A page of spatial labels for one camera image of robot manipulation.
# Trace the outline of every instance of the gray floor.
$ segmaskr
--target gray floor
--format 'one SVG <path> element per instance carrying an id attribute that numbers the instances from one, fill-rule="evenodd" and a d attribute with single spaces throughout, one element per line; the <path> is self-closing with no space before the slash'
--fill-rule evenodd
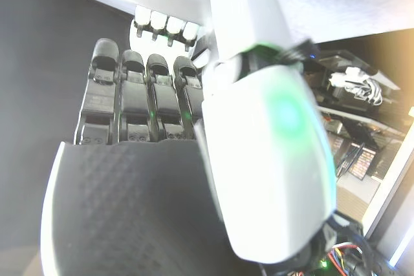
<path id="1" fill-rule="evenodd" d="M 72 140 L 94 43 L 130 17 L 92 0 L 0 0 L 0 250 L 39 243 L 54 155 Z"/>

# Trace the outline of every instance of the dark gray surface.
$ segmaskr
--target dark gray surface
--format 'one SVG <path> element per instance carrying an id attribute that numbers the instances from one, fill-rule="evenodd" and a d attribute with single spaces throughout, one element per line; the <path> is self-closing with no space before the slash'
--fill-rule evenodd
<path id="1" fill-rule="evenodd" d="M 59 143 L 72 141 L 94 44 L 130 19 L 92 0 L 0 0 L 0 249 L 39 243 Z"/>
<path id="2" fill-rule="evenodd" d="M 228 243 L 195 140 L 65 145 L 51 201 L 42 255 L 60 276 L 260 274 Z"/>

